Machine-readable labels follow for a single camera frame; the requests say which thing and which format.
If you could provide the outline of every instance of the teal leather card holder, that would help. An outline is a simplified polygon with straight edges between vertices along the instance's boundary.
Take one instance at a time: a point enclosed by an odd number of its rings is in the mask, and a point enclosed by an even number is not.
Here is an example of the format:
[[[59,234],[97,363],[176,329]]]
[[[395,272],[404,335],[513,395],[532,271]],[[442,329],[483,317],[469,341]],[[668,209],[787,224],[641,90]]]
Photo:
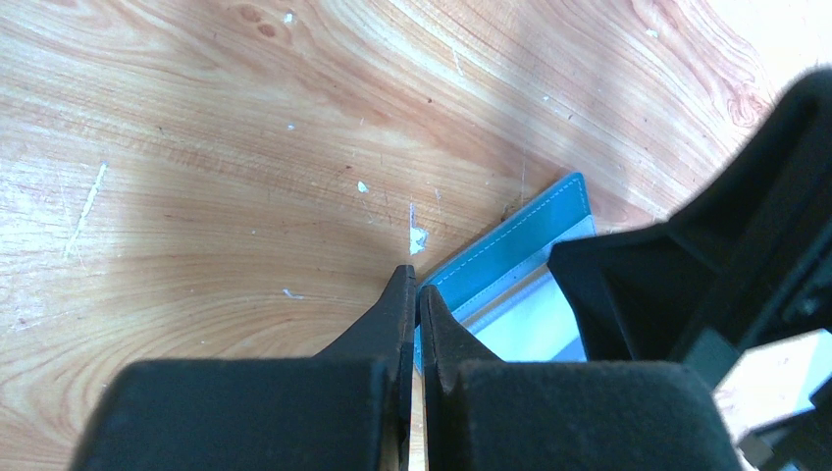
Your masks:
[[[551,247],[595,235],[586,183],[570,174],[429,276],[453,317],[506,361],[580,361],[577,325],[546,269]],[[417,331],[414,360],[421,369]]]

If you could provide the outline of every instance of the wooden floor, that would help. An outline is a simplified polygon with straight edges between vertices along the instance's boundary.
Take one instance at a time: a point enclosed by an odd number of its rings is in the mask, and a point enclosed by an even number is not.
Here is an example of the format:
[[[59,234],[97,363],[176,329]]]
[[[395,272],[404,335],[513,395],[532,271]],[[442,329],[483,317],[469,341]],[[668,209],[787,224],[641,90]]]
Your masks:
[[[667,216],[827,3],[3,2],[0,468],[64,468],[136,359],[314,354],[568,172],[600,232]]]

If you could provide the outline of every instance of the white stitching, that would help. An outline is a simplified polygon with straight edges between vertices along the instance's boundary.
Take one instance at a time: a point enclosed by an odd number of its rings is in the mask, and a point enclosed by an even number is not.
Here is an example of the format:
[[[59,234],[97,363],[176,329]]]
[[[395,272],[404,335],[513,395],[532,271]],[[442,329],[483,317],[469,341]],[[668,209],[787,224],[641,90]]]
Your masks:
[[[468,264],[468,262],[470,262],[470,261],[474,260],[475,258],[479,257],[480,255],[482,255],[482,254],[483,254],[483,252],[485,252],[486,250],[488,250],[488,249],[492,248],[492,247],[494,246],[494,244],[496,244],[497,242],[501,241],[501,240],[502,240],[505,236],[508,236],[509,234],[511,234],[511,232],[512,232],[512,231],[514,231],[515,229],[517,229],[518,227],[520,227],[520,225],[521,225],[521,224],[525,223],[525,222],[526,222],[526,220],[527,220],[527,219],[529,219],[529,218],[530,218],[533,214],[537,213],[538,211],[540,211],[541,209],[543,209],[543,207],[544,207],[544,206],[546,206],[547,204],[549,204],[549,203],[552,201],[552,199],[554,199],[554,197],[555,197],[555,196],[557,196],[558,194],[560,194],[560,193],[562,193],[563,191],[565,191],[565,190],[566,190],[566,188],[568,188],[569,186],[572,186],[572,184],[574,184],[574,183],[577,183],[577,184],[578,184],[578,186],[580,187],[579,189],[582,189],[582,188],[583,188],[583,186],[581,185],[581,179],[580,179],[580,178],[575,178],[575,180],[573,180],[572,182],[567,183],[567,184],[566,184],[563,188],[561,188],[561,189],[559,189],[558,191],[556,191],[556,192],[555,192],[552,196],[550,196],[549,198],[547,198],[547,199],[546,199],[546,201],[544,201],[544,202],[543,202],[543,203],[541,203],[541,204],[540,204],[537,208],[535,208],[535,210],[534,210],[534,211],[532,211],[531,213],[527,214],[527,215],[526,215],[523,219],[521,219],[520,221],[518,221],[518,222],[517,222],[517,224],[515,224],[514,226],[512,226],[512,227],[511,227],[508,231],[506,231],[506,232],[505,232],[505,234],[501,235],[501,236],[500,236],[500,237],[498,237],[496,240],[494,240],[492,243],[490,243],[490,244],[486,245],[485,247],[483,247],[483,249],[482,249],[482,250],[480,250],[479,252],[477,252],[477,253],[476,253],[475,255],[473,255],[471,258],[469,258],[468,260],[465,260],[465,262],[463,262],[463,263],[462,263],[462,265],[460,265],[460,266],[456,267],[456,268],[455,268],[452,272],[450,272],[450,273],[448,273],[447,275],[445,275],[445,276],[444,276],[444,278],[442,278],[441,280],[439,280],[439,281],[436,283],[436,286],[438,287],[439,285],[441,285],[442,283],[444,283],[444,282],[445,282],[448,278],[452,277],[452,276],[453,276],[456,272],[458,272],[458,271],[462,270],[462,268],[463,268],[463,267],[465,267],[465,265],[467,265],[467,264]],[[584,193],[584,191],[580,191],[580,193],[579,193],[579,194],[581,195],[581,204],[583,205],[583,207],[584,207],[584,212],[586,213],[586,212],[587,212],[587,201],[586,201],[586,197],[584,196],[584,194],[585,194],[585,193]]]

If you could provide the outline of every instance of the white paint fleck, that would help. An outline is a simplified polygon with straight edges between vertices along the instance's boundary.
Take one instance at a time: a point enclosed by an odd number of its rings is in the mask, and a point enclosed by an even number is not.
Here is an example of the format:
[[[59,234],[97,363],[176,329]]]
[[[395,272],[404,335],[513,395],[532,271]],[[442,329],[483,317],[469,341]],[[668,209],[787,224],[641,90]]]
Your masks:
[[[459,64],[459,56],[456,55],[456,49],[451,49],[450,52],[453,53],[453,63],[456,64],[456,72],[460,77],[465,77],[465,73],[462,72],[462,66]]]
[[[292,299],[303,299],[304,298],[303,296],[301,296],[299,294],[292,294],[291,291],[288,290],[288,288],[284,288],[284,294],[287,297],[290,297]]]
[[[83,203],[83,209],[80,210],[80,217],[78,218],[76,231],[70,236],[70,239],[67,240],[67,244],[64,246],[64,258],[67,258],[70,255],[70,252],[72,252],[73,247],[75,247],[76,241],[78,240],[78,236],[80,236],[80,232],[84,227],[86,227],[86,217],[92,209],[92,202],[95,201],[95,196],[97,196],[98,192],[101,191],[101,183],[104,181],[104,174],[107,172],[107,167],[109,166],[110,164],[107,162],[101,162],[101,167],[98,168],[98,176],[95,177],[95,183],[93,183],[92,187],[89,189],[89,194],[86,196],[86,202]]]
[[[428,232],[416,227],[416,208],[410,203],[410,255],[425,250],[425,242],[428,241]]]

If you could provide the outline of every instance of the black plastic part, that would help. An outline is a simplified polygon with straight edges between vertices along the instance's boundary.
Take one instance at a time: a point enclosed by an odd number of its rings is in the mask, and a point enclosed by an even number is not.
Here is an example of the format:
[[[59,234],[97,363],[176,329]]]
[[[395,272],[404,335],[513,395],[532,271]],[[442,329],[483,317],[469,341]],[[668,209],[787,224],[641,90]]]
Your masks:
[[[407,469],[416,285],[313,358],[131,365],[101,399],[73,470]]]
[[[683,362],[715,387],[747,348],[832,326],[832,72],[800,80],[664,224],[557,244],[590,360]]]
[[[811,402],[812,410],[750,431],[740,441],[746,460],[760,471],[832,469],[832,378]]]
[[[435,287],[419,311],[432,471],[740,469],[708,389],[681,365],[504,363]]]

